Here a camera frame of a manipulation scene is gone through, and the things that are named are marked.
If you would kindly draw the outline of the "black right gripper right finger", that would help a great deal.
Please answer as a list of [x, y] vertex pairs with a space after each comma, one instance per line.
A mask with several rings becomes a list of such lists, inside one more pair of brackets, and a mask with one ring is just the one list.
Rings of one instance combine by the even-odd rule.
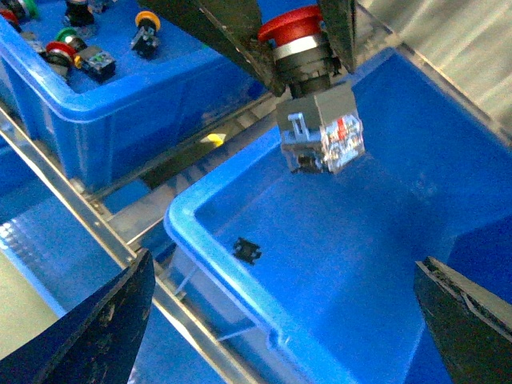
[[414, 293], [453, 383], [511, 382], [511, 304], [432, 257]]

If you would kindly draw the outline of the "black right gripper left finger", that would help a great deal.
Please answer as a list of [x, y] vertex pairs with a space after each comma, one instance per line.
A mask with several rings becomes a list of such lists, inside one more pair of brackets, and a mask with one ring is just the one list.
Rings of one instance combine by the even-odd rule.
[[40, 335], [1, 360], [3, 383], [126, 383], [155, 288], [147, 249]]

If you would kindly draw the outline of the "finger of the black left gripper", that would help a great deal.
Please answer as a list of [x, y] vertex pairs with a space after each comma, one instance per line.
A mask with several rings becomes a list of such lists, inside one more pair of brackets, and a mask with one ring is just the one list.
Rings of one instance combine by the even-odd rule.
[[357, 68], [356, 1], [319, 0], [327, 36], [332, 50], [349, 73]]
[[231, 60], [274, 95], [286, 92], [270, 44], [258, 40], [262, 13], [256, 1], [145, 0], [138, 4]]

